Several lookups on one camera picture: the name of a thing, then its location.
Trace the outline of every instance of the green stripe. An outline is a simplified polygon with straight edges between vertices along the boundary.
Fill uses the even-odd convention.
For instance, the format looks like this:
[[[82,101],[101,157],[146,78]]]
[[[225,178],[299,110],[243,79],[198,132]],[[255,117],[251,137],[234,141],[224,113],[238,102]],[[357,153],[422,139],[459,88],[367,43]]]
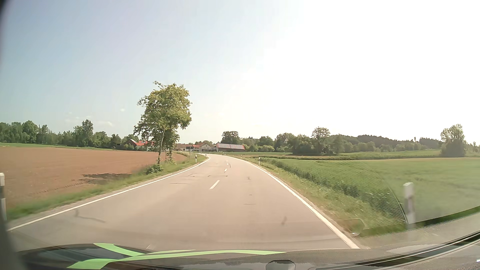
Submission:
[[[148,255],[150,254],[160,254],[160,253],[175,253],[175,252],[185,252],[185,251],[193,251],[195,249],[179,249],[179,250],[165,250],[165,251],[156,251],[152,253],[147,253]]]
[[[121,248],[121,247],[118,247],[114,244],[107,244],[107,243],[93,243],[93,244],[96,245],[96,246],[99,246],[101,248],[108,249],[110,251],[117,252],[117,253],[127,255],[127,256],[143,255],[143,253],[131,251],[131,250],[128,250],[128,249],[125,249],[125,248]]]
[[[198,252],[186,252],[186,253],[174,253],[174,254],[154,254],[151,253],[134,256],[124,259],[90,259],[85,261],[79,261],[69,266],[70,269],[89,269],[99,270],[111,262],[119,261],[136,261],[136,260],[151,260],[151,259],[163,259],[163,258],[176,258],[176,257],[189,257],[198,255],[210,255],[210,254],[222,254],[222,253],[240,253],[240,254],[252,254],[252,255],[269,255],[280,254],[282,251],[263,251],[263,250],[213,250],[213,251],[198,251]]]

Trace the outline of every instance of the barn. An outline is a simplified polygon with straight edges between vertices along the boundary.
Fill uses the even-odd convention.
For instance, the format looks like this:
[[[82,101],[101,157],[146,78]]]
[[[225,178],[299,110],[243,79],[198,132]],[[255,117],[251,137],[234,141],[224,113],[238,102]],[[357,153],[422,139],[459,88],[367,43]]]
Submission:
[[[231,144],[216,144],[217,151],[223,152],[245,152],[243,145],[231,145]]]

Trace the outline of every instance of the house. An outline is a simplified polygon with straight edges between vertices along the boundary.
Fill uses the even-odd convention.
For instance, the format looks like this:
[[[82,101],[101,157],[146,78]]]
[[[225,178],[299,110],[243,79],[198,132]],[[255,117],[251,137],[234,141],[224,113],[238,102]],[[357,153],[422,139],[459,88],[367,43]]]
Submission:
[[[177,144],[177,151],[195,151],[200,152],[200,145]]]
[[[131,145],[131,146],[133,146],[133,147],[135,147],[135,148],[138,148],[138,147],[140,147],[140,146],[146,146],[146,144],[148,144],[148,143],[149,143],[148,141],[138,141],[138,142],[136,142],[134,139],[128,139],[128,140],[125,142],[124,145],[129,144],[129,145]]]
[[[177,144],[177,147],[175,149],[177,151],[186,151],[187,150],[187,145],[186,144]]]
[[[199,144],[200,146],[200,152],[212,152],[212,151],[216,151],[216,146],[210,146],[206,143],[201,143]]]
[[[133,147],[137,147],[137,146],[138,146],[138,143],[135,142],[135,140],[133,140],[133,139],[128,139],[128,140],[124,143],[124,145],[127,145],[127,144],[128,144],[128,145],[131,145],[131,146],[133,146]]]
[[[218,151],[223,152],[245,152],[245,147],[243,145],[231,145],[231,144],[216,144]]]

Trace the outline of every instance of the white edge line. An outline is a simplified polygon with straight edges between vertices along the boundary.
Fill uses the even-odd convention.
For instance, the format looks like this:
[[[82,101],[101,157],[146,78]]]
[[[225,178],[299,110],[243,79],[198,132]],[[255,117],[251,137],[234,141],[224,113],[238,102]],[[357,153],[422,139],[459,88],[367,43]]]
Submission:
[[[112,194],[112,195],[109,195],[109,196],[105,196],[105,197],[102,197],[102,198],[93,200],[93,201],[91,201],[91,202],[87,202],[87,203],[84,203],[84,204],[80,204],[80,205],[77,205],[77,206],[75,206],[75,207],[68,208],[68,209],[65,209],[65,210],[63,210],[63,211],[60,211],[60,212],[57,212],[57,213],[53,213],[53,214],[51,214],[51,215],[44,216],[44,217],[42,217],[42,218],[39,218],[39,219],[36,219],[36,220],[33,220],[33,221],[29,221],[29,222],[24,223],[24,224],[20,224],[20,225],[18,225],[18,226],[13,227],[13,228],[7,229],[7,231],[8,231],[8,232],[9,232],[9,231],[13,231],[13,230],[15,230],[15,229],[18,229],[18,228],[23,227],[23,226],[30,225],[30,224],[35,223],[35,222],[37,222],[37,221],[42,221],[42,220],[44,220],[44,219],[51,218],[51,217],[56,216],[56,215],[60,215],[60,214],[62,214],[62,213],[68,212],[68,211],[70,211],[70,210],[74,210],[74,209],[80,208],[80,207],[82,207],[82,206],[92,204],[92,203],[94,203],[94,202],[98,202],[98,201],[101,201],[101,200],[104,200],[104,199],[107,199],[107,198],[110,198],[110,197],[113,197],[113,196],[116,196],[116,195],[120,195],[120,194],[122,194],[122,193],[125,193],[125,192],[127,192],[127,191],[131,191],[131,190],[137,189],[137,188],[142,187],[142,186],[146,186],[146,185],[149,185],[149,184],[156,183],[156,182],[158,182],[158,181],[162,181],[162,180],[167,179],[167,178],[170,178],[170,177],[172,177],[172,176],[181,174],[182,172],[186,172],[186,171],[189,171],[189,170],[191,170],[191,169],[193,169],[193,168],[196,168],[196,167],[202,165],[203,163],[205,163],[205,162],[207,162],[207,161],[209,161],[209,160],[210,160],[210,157],[208,157],[207,160],[202,161],[202,162],[198,163],[197,165],[195,165],[195,166],[193,166],[193,167],[191,167],[191,168],[188,168],[188,169],[186,169],[186,170],[183,170],[183,171],[181,171],[181,172],[178,172],[178,173],[176,173],[176,174],[172,174],[172,175],[170,175],[170,176],[167,176],[167,177],[164,177],[164,178],[160,178],[160,179],[158,179],[158,180],[155,180],[155,181],[152,181],[152,182],[148,182],[148,183],[143,184],[143,185],[139,185],[139,186],[136,186],[136,187],[132,187],[132,188],[129,188],[129,189],[127,189],[127,190],[124,190],[124,191],[121,191],[121,192],[118,192],[118,193],[115,193],[115,194]]]
[[[343,234],[326,217],[324,217],[317,210],[315,210],[315,208],[313,208],[309,203],[307,203],[302,197],[300,197],[297,193],[295,193],[295,191],[293,191],[291,188],[289,188],[287,185],[285,185],[278,178],[276,178],[271,173],[265,171],[264,169],[258,167],[257,165],[255,165],[253,163],[250,163],[246,160],[241,160],[241,161],[244,161],[244,162],[258,168],[259,170],[263,171],[264,173],[268,174],[270,177],[275,179],[275,181],[277,181],[280,185],[282,185],[284,188],[286,188],[291,194],[293,194],[298,200],[300,200],[306,207],[308,207],[308,209],[310,209],[310,211],[312,211],[315,214],[315,216],[317,216],[321,221],[323,221],[323,223],[325,223],[325,225],[327,225],[335,234],[337,234],[338,237],[340,237],[340,239],[342,239],[343,242],[345,242],[350,248],[359,248],[359,246],[357,246],[357,244],[355,244],[350,238],[348,238],[345,234]]]
[[[213,188],[216,186],[216,184],[218,184],[218,182],[220,182],[220,179],[218,179],[218,180],[215,182],[215,184],[213,184],[213,186],[212,186],[210,189],[213,189]]]

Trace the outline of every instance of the road curve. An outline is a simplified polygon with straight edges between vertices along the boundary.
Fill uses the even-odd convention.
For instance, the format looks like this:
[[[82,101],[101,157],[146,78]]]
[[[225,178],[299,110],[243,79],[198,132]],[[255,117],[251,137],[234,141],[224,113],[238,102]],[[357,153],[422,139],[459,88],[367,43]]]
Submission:
[[[208,156],[193,169],[10,230],[10,236],[18,250],[81,243],[151,250],[355,247],[264,171]]]

